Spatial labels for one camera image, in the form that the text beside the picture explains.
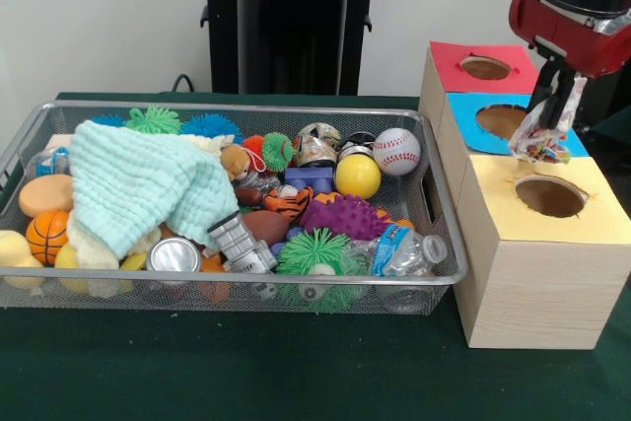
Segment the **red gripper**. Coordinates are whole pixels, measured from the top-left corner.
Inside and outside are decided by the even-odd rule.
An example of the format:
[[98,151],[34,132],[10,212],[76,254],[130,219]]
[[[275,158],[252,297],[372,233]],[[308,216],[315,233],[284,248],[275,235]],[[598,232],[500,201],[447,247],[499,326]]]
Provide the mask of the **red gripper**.
[[[538,124],[568,132],[585,88],[585,77],[612,74],[630,59],[630,13],[597,18],[573,13],[547,0],[512,0],[513,32],[548,58],[537,77],[528,111],[543,104]],[[565,72],[563,61],[572,70]],[[559,83],[553,85],[558,76]]]

